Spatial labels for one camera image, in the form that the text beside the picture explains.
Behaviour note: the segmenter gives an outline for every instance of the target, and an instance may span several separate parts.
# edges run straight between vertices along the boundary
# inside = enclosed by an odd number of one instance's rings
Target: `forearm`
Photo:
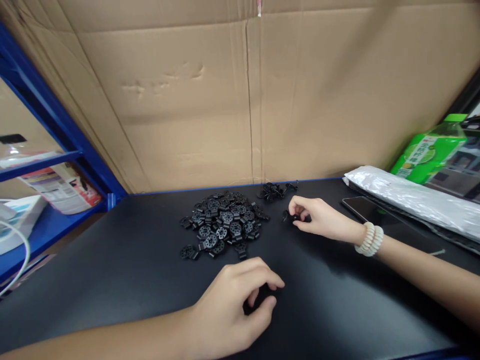
[[[480,276],[389,236],[377,256],[480,334]]]
[[[189,359],[190,308],[145,320],[97,327],[35,343],[0,356],[17,359]]]

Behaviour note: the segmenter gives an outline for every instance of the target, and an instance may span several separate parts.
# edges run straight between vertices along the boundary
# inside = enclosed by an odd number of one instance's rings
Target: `finger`
[[[310,215],[310,211],[308,211],[307,209],[303,210],[301,213],[300,213],[300,219],[302,221],[305,221],[305,218]]]
[[[313,229],[313,225],[311,222],[303,222],[303,221],[295,220],[293,222],[293,225],[295,225],[297,228],[299,228],[300,230],[306,233],[311,233]]]
[[[269,327],[272,321],[272,312],[274,311],[277,299],[275,296],[269,296],[260,304],[257,310],[252,312],[246,319],[247,329],[245,332],[249,336],[249,341],[253,343]]]
[[[260,257],[253,257],[233,265],[231,267],[231,271],[233,275],[238,275],[246,273],[257,267],[265,267],[267,269],[270,269],[269,266],[265,263],[265,261],[263,261]]]
[[[248,296],[247,302],[248,305],[250,305],[251,308],[254,307],[255,305],[255,300],[257,299],[257,296],[259,295],[260,289],[256,288],[251,292],[251,294]]]
[[[295,210],[295,214],[300,215],[303,210],[305,210],[303,206],[297,206]]]
[[[243,292],[243,295],[245,296],[243,299],[246,299],[251,292],[258,289],[263,284],[268,284],[269,286],[275,286],[277,288],[283,288],[285,286],[284,281],[278,274],[263,266],[256,267],[240,274],[238,276],[238,282],[238,289]]]
[[[290,203],[288,204],[288,211],[290,212],[290,215],[295,215],[296,214],[296,209],[297,207],[303,207],[305,209],[308,208],[308,205],[310,204],[310,200],[306,197],[301,197],[301,196],[294,196],[291,198]]]

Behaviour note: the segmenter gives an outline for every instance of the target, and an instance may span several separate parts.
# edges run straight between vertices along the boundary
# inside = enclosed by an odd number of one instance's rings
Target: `left hand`
[[[226,265],[198,302],[189,310],[189,341],[195,359],[218,359],[250,347],[270,325],[277,303],[267,297],[251,315],[243,310],[245,300],[253,307],[259,288],[271,290],[285,283],[259,257]]]

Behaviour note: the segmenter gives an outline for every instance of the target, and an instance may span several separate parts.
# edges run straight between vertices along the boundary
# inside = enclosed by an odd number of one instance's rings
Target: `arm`
[[[321,199],[294,196],[288,206],[300,230],[360,246],[364,225],[344,216]],[[310,215],[311,222],[303,222]],[[399,275],[480,334],[480,276],[384,236],[377,257]]]
[[[259,287],[276,290],[282,279],[259,258],[226,265],[198,302],[141,321],[79,331],[0,355],[17,359],[218,359],[245,350],[265,331],[277,303],[267,297],[251,315]]]

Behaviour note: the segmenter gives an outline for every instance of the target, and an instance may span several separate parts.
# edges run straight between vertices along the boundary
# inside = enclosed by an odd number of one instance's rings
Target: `cardboard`
[[[1,16],[131,193],[387,169],[480,64],[472,1],[257,5],[24,0]]]

